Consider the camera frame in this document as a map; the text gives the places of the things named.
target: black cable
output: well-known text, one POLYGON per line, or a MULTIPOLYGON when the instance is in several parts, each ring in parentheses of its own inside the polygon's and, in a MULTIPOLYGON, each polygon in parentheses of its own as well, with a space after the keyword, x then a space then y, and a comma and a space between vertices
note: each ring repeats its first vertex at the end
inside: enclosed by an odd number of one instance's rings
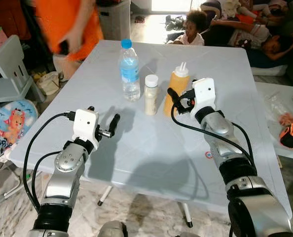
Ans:
POLYGON ((33 206, 34 206, 34 208, 36 209, 37 212, 39 210, 39 206, 38 206, 38 203, 35 202, 35 199, 34 199, 33 195, 31 194, 31 192, 29 190, 29 187, 28 187, 28 184, 27 184, 27 178, 26 178, 27 163, 28 163, 28 156, 29 156, 30 148, 32 147, 32 144, 33 144, 34 140, 41 133, 41 131, 44 129, 44 127, 46 127, 48 125, 48 123, 50 123, 52 120, 54 120, 57 117, 67 116, 67 115, 68 115, 68 113, 61 113, 61 114, 57 114, 57 115, 51 117, 50 119, 48 119, 48 121, 45 122, 44 125, 33 136, 33 138, 31 139, 31 141, 30 141, 30 143, 29 143, 29 145, 27 147, 27 150, 26 150, 25 159, 24 159, 24 167, 23 167, 23 184, 24 184, 25 191, 26 191, 30 201, 32 202, 32 204, 33 204, 33 206))
POLYGON ((241 132, 243 133, 245 139, 246 139, 246 143, 247 143, 247 146, 249 148, 249 154, 250 154, 250 157, 251 157, 251 160, 253 161, 253 166, 255 167, 255 163, 254 163, 254 156, 253 156, 253 151, 252 151, 252 146, 251 146, 251 142, 250 142, 250 139, 249 139, 249 136, 247 135, 246 131, 238 124, 236 123, 232 123, 233 126, 237 127, 238 129, 241 130, 241 132))
POLYGON ((233 237, 233 228, 232 228, 232 226, 230 227, 229 237, 233 237))
POLYGON ((35 167, 34 167, 34 171, 33 171, 33 175, 32 175, 32 194, 33 194, 33 197, 35 199, 35 203, 37 204, 38 207, 40 207, 40 204, 39 204, 39 201, 38 201, 38 198, 37 198, 37 195, 36 195, 36 189, 35 189, 35 180, 36 180, 36 174, 37 174, 37 170, 38 170, 38 167, 40 165, 40 163, 48 156, 51 156, 51 155, 55 155, 55 154, 58 154, 60 153, 61 151, 58 151, 58 152, 51 152, 51 153, 48 153, 46 155, 44 155, 43 157, 41 157, 35 167))
POLYGON ((247 159, 250 161, 251 165, 253 165, 253 161, 251 160, 251 157, 250 155, 241 147, 239 146, 238 144, 236 144, 235 142, 232 142, 224 137, 221 137, 215 133, 212 133, 212 132, 209 132, 209 131, 206 131, 206 130, 203 130, 203 129, 200 129, 200 128, 197 128, 197 127, 193 127, 193 126, 190 126, 190 125, 187 125, 187 124, 184 124, 184 123, 181 123, 181 122, 178 122, 175 117, 174 117, 174 108, 176 107, 176 104, 179 102, 180 100, 176 101, 173 106, 172 106, 172 109, 171 109, 171 117, 172 117, 172 120, 174 121, 174 123, 178 124, 179 126, 182 126, 182 127, 185 127, 185 128, 188 128, 188 129, 192 129, 192 130, 195 130, 197 132, 202 132, 202 133, 205 133, 207 135, 210 135, 210 136, 213 136, 213 137, 216 137, 224 142, 227 142, 229 143, 230 145, 236 147, 237 149, 239 149, 246 157, 247 159))

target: white supplement bottle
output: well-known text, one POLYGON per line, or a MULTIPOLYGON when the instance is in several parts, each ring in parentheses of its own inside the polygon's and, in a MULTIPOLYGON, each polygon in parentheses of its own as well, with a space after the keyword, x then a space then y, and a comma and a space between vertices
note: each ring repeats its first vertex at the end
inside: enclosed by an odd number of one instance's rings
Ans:
POLYGON ((145 114, 156 114, 156 99, 158 94, 158 76, 147 75, 145 81, 145 114))

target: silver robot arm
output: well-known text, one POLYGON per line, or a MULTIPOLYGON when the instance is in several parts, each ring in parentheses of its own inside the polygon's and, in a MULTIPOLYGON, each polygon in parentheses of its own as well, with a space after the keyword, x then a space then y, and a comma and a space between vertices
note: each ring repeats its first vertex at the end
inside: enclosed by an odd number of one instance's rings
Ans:
MULTIPOLYGON (((172 96, 178 111, 190 112, 201 124, 201 129, 226 138, 239 145, 234 136, 233 124, 215 111, 215 89, 213 79, 193 81, 192 90, 178 97, 172 96), (186 98, 190 105, 184 108, 180 100, 186 98)), ((263 179, 257 176, 254 162, 240 149, 215 136, 204 135, 211 148, 213 159, 220 171, 227 198, 231 229, 237 237, 293 236, 288 215, 263 179)))
POLYGON ((55 170, 43 194, 38 217, 28 237, 68 237, 79 179, 91 152, 98 149, 103 136, 114 135, 120 115, 116 114, 109 130, 101 130, 93 107, 77 110, 73 124, 73 141, 68 141, 54 160, 55 170))

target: plastic water bottle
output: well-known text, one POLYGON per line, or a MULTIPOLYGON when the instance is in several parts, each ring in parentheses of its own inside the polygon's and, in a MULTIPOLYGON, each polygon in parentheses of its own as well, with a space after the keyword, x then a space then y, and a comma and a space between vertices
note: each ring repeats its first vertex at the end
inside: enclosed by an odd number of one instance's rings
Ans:
POLYGON ((121 41, 119 68, 124 97, 129 101, 140 98, 139 60, 130 39, 121 41))

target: gray plastic chair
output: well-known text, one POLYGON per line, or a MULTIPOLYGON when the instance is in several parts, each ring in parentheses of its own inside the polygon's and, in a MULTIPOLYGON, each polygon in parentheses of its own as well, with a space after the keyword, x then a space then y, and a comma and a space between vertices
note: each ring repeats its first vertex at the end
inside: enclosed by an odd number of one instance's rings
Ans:
POLYGON ((0 103, 23 100, 31 88, 37 101, 42 102, 45 96, 28 75, 23 63, 24 52, 19 38, 12 35, 0 47, 0 103))

